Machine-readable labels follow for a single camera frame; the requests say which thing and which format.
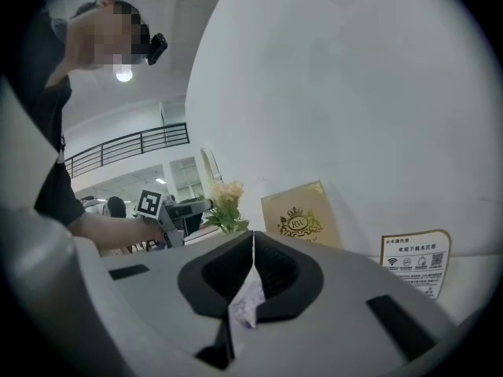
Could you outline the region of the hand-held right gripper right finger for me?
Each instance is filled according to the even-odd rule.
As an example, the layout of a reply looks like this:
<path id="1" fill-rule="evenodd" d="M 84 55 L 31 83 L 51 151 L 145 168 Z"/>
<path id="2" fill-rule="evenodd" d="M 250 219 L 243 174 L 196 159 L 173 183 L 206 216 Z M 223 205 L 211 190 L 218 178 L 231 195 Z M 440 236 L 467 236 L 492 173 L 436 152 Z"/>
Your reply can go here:
<path id="1" fill-rule="evenodd" d="M 403 366 L 455 327 L 415 287 L 360 254 L 255 234 L 265 302 L 256 366 Z"/>

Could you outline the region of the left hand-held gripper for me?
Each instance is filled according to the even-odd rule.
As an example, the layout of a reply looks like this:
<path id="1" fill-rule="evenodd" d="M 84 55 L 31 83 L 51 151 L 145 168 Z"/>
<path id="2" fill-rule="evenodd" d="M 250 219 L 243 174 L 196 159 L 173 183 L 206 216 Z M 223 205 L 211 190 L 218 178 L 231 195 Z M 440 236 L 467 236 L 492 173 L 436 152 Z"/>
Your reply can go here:
<path id="1" fill-rule="evenodd" d="M 210 199 L 189 199 L 177 203 L 172 195 L 142 190 L 135 217 L 152 219 L 163 231 L 160 241 L 150 240 L 148 248 L 172 248 L 185 245 L 185 238 L 200 229 L 203 213 L 213 208 Z"/>

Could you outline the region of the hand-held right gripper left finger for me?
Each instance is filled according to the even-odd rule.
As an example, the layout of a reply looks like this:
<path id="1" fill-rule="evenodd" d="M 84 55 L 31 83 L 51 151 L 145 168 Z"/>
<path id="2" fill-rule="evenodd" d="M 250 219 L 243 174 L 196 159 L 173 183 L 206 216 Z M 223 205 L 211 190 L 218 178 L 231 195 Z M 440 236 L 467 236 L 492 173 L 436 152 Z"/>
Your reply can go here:
<path id="1" fill-rule="evenodd" d="M 154 332 L 190 358 L 224 370 L 235 359 L 229 305 L 251 270 L 252 243 L 252 232 L 218 233 L 104 263 Z"/>

